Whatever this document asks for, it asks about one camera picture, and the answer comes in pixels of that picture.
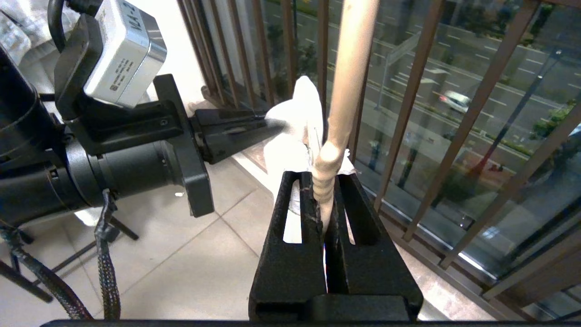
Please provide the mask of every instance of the white wall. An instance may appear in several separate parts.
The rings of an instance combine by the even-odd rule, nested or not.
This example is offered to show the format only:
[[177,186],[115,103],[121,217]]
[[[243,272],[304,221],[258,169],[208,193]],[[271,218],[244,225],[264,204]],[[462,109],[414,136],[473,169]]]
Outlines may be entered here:
[[173,74],[186,109],[204,100],[205,85],[188,30],[176,0],[127,0],[155,17],[167,47],[167,58],[158,74]]

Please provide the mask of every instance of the car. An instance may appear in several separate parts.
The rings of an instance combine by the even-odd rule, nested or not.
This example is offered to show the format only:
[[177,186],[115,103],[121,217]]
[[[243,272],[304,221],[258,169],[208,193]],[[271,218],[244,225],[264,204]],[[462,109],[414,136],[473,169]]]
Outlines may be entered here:
[[450,109],[452,110],[466,113],[472,100],[466,95],[460,94],[458,92],[446,91],[444,94],[440,95],[440,101],[449,105]]

